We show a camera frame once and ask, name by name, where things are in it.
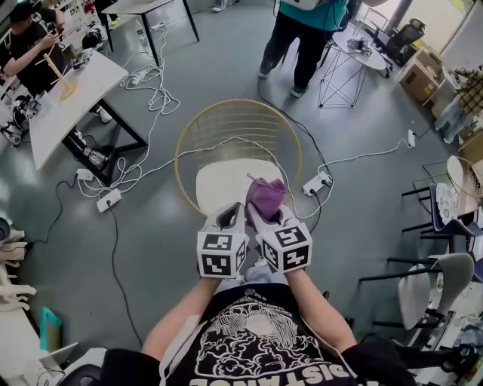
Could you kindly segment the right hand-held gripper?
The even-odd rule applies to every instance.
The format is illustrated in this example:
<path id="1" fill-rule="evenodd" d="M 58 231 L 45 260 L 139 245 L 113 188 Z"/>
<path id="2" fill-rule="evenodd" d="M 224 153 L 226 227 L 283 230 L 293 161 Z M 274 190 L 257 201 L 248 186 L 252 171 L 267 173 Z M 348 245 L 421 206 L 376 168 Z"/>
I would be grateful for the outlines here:
<path id="1" fill-rule="evenodd" d="M 267 220 L 253 204 L 248 204 L 247 214 L 256 232 L 261 256 L 274 270 L 286 274 L 311 264 L 312 236 L 289 207 L 281 205 Z"/>

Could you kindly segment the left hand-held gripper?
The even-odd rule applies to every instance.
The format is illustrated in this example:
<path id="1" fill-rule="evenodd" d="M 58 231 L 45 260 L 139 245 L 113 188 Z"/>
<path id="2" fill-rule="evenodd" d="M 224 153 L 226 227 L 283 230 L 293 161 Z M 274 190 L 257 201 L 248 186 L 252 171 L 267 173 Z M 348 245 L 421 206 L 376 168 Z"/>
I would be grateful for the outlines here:
<path id="1" fill-rule="evenodd" d="M 197 235 L 201 277 L 234 279 L 247 257 L 245 206 L 235 202 L 208 215 Z"/>

